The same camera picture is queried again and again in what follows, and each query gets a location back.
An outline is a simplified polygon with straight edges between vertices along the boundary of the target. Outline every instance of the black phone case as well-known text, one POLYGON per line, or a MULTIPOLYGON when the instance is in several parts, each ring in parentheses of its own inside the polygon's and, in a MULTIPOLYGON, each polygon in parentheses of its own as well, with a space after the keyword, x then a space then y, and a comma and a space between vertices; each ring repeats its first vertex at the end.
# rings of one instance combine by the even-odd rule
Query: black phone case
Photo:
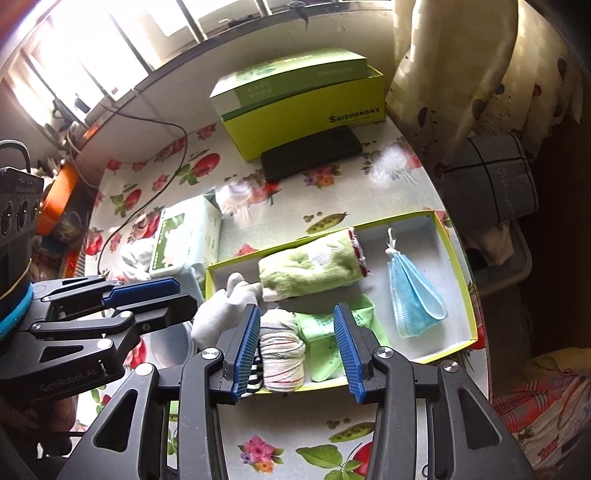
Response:
POLYGON ((263 152, 268 181, 282 180, 336 160, 359 155, 363 146, 347 126, 332 128, 263 152))

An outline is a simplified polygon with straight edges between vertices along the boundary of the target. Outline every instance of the white glove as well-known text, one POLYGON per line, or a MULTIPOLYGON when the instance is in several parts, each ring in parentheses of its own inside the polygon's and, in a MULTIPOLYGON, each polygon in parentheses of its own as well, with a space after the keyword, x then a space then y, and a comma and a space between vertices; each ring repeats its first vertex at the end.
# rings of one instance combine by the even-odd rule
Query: white glove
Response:
POLYGON ((195 345, 201 350, 216 346, 222 332, 238 325, 246 305, 258 305, 261 297, 260 283, 249 284, 239 273, 230 275, 228 289, 218 290, 199 307, 191 330, 195 345))

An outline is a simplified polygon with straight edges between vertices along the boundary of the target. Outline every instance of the window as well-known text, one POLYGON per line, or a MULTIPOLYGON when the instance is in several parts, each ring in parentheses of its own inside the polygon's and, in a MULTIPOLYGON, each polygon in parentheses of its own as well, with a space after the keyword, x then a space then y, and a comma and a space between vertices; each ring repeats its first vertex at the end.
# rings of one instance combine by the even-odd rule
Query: window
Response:
POLYGON ((7 82, 49 135, 71 119, 89 128, 87 115, 100 101, 117 101, 198 43, 260 16, 334 2, 62 0, 21 48, 7 82))

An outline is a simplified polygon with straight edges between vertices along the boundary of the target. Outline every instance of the orange container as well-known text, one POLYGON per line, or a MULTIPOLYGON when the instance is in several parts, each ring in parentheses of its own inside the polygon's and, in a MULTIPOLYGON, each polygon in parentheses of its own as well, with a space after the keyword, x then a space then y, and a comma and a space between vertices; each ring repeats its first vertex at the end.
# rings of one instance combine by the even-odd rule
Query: orange container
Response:
POLYGON ((71 244, 86 233, 96 192, 66 163, 41 202, 37 233, 71 244))

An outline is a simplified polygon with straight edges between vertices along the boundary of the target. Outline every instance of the black cable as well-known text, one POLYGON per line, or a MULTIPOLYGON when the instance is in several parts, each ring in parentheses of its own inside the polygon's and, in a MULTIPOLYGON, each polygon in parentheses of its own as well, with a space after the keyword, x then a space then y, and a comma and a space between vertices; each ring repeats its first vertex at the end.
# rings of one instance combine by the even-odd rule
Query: black cable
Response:
POLYGON ((29 158, 29 152, 24 143, 19 142, 18 140, 2 140, 0 141, 0 149, 1 148, 13 148, 22 153, 22 156, 25 157, 27 172, 31 173, 31 159, 29 158))
MULTIPOLYGON (((142 120, 142 121, 144 121, 144 122, 152 122, 152 123, 154 123, 154 124, 160 124, 160 125, 170 125, 171 127, 177 127, 177 128, 180 128, 180 129, 183 131, 183 134, 184 134, 184 139, 185 139, 185 148, 184 148, 184 152, 183 152, 183 158, 181 158, 181 163, 178 165, 178 168, 177 168, 177 170, 175 170, 175 172, 174 172, 174 173, 176 173, 176 172, 178 171, 178 169, 179 169, 179 168, 181 168, 181 167, 183 166, 183 163, 184 163, 184 161, 185 161, 185 158, 187 157, 187 149, 188 149, 188 147, 189 147, 189 139, 188 139, 188 136, 189 136, 189 134, 187 133, 187 131, 186 131, 186 130, 185 130, 183 127, 181 127, 181 126, 180 126, 180 125, 178 125, 178 124, 172 124, 172 123, 170 123, 170 122, 163 122, 163 121, 160 121, 160 120, 153 120, 153 119, 151 119, 151 118, 143 118, 143 117, 140 117, 140 116, 127 115, 126 113, 120 113, 120 112, 117 112, 117 111, 115 111, 115 110, 111 110, 111 109, 109 109, 109 108, 105 107, 104 105, 101 105, 101 106, 102 106, 102 107, 103 107, 105 110, 107 110, 107 111, 109 111, 109 112, 111 112, 111 113, 114 113, 115 115, 124 116, 125 118, 131 118, 132 120, 142 120)), ((123 222, 123 224, 122 224, 122 225, 121 225, 121 226, 120 226, 120 227, 119 227, 117 230, 115 230, 113 233, 111 233, 111 234, 109 235, 109 238, 107 238, 106 242, 103 244, 103 248, 102 248, 102 250, 101 250, 101 251, 100 251, 100 253, 99 253, 99 261, 98 261, 98 262, 97 262, 97 264, 96 264, 96 270, 97 270, 97 272, 98 272, 98 274, 99 274, 99 275, 101 275, 101 271, 100 271, 100 261, 101 261, 101 259, 103 258, 103 252, 105 251, 105 248, 106 248, 106 246, 108 245, 108 243, 111 241, 111 239, 112 239, 112 238, 115 236, 115 234, 116 234, 116 233, 118 233, 118 232, 119 232, 119 231, 120 231, 120 230, 121 230, 121 229, 122 229, 122 228, 123 228, 125 225, 127 225, 127 224, 128 224, 130 221, 131 221, 131 220, 133 220, 133 218, 135 217, 135 215, 136 215, 138 212, 142 211, 142 210, 143 210, 144 208, 146 208, 146 207, 147 207, 147 206, 148 206, 148 205, 149 205, 151 202, 153 202, 153 201, 154 201, 156 198, 158 198, 158 197, 160 196, 160 194, 161 194, 162 192, 164 192, 164 190, 166 190, 166 189, 168 188, 168 186, 169 186, 169 185, 170 185, 170 184, 173 182, 174 178, 175 178, 175 175, 173 174, 173 175, 170 177, 170 180, 169 180, 169 181, 166 183, 166 185, 165 185, 165 186, 162 188, 162 190, 160 190, 160 191, 159 191, 159 192, 158 192, 156 195, 154 195, 152 198, 150 198, 150 200, 148 200, 146 203, 144 203, 144 204, 143 204, 141 207, 139 207, 138 209, 136 209, 136 210, 135 210, 135 212, 134 212, 134 213, 132 213, 132 214, 129 216, 129 218, 128 218, 126 221, 124 221, 124 222, 123 222)))

